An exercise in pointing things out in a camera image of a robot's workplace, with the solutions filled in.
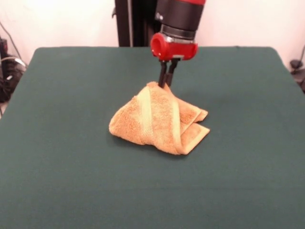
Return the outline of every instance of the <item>white wall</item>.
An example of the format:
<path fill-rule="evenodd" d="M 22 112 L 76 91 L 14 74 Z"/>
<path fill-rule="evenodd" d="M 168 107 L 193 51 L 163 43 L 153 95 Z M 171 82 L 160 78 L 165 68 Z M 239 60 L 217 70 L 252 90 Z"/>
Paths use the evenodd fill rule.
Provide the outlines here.
<path fill-rule="evenodd" d="M 114 0 L 1 0 L 0 20 L 29 62 L 38 47 L 117 46 L 113 8 Z M 305 1 L 207 0 L 197 34 L 202 46 L 274 47 L 289 66 L 305 44 Z"/>
<path fill-rule="evenodd" d="M 118 46 L 113 8 L 114 0 L 0 0 L 0 20 L 29 62 L 39 47 Z"/>

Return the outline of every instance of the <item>towel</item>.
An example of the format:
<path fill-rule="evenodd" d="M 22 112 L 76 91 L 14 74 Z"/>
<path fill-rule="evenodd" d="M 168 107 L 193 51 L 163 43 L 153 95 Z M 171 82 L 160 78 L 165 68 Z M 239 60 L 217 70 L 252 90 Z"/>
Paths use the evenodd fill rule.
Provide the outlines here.
<path fill-rule="evenodd" d="M 210 132 L 196 123 L 207 115 L 207 111 L 175 97 L 167 85 L 161 88 L 151 82 L 116 112 L 109 131 L 135 144 L 187 155 Z"/>

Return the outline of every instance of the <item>green table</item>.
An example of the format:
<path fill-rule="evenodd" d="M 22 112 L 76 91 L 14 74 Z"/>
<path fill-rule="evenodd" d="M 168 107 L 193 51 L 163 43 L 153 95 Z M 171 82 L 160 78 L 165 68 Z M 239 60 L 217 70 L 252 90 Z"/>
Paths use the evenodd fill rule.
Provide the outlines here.
<path fill-rule="evenodd" d="M 305 97 L 271 48 L 201 48 L 172 90 L 209 111 L 188 156 L 113 137 L 148 48 L 42 48 L 0 120 L 1 229 L 304 229 Z"/>

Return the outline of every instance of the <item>wire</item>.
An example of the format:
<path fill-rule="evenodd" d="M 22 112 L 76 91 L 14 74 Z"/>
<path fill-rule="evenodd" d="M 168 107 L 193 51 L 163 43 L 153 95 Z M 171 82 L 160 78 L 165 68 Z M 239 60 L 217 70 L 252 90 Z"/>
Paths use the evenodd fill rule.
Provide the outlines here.
<path fill-rule="evenodd" d="M 18 54 L 18 57 L 19 57 L 20 59 L 22 59 L 22 58 L 21 58 L 21 55 L 20 55 L 20 53 L 19 53 L 19 51 L 18 51 L 18 49 L 17 49 L 17 47 L 16 47 L 16 45 L 15 45 L 15 43 L 14 43 L 14 40 L 12 39 L 10 33 L 5 29 L 5 27 L 3 26 L 3 24 L 1 23 L 1 21 L 0 21 L 0 26 L 3 28 L 3 30 L 6 32 L 6 34 L 9 36 L 10 41 L 12 42 L 12 44 L 13 44 L 13 46 L 14 46 L 14 48 L 15 48 L 17 54 Z"/>
<path fill-rule="evenodd" d="M 298 66 L 297 66 L 297 69 L 298 69 L 299 67 L 301 67 L 301 62 L 302 62 L 302 60 L 303 60 L 304 54 L 305 54 L 305 45 L 304 45 L 304 47 L 303 47 L 303 51 L 302 51 L 302 54 L 301 54 L 300 61 L 299 61 L 299 64 L 298 64 Z"/>
<path fill-rule="evenodd" d="M 28 67 L 25 62 L 23 62 L 21 59 L 19 59 L 18 57 L 15 57 L 15 56 L 4 57 L 3 59 L 1 59 L 1 62 L 6 61 L 6 60 L 14 60 L 15 62 L 23 65 L 24 67 L 26 67 L 26 68 Z"/>

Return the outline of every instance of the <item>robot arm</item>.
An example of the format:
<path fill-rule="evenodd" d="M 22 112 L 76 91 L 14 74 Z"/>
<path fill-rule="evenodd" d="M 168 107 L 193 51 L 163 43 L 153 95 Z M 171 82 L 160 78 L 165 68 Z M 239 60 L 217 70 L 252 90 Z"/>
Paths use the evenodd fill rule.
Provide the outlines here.
<path fill-rule="evenodd" d="M 161 62 L 159 86 L 172 83 L 173 72 L 180 60 L 192 59 L 198 49 L 195 42 L 206 0 L 158 0 L 155 19 L 161 25 L 151 40 L 152 54 Z M 171 61 L 169 72 L 167 63 Z"/>

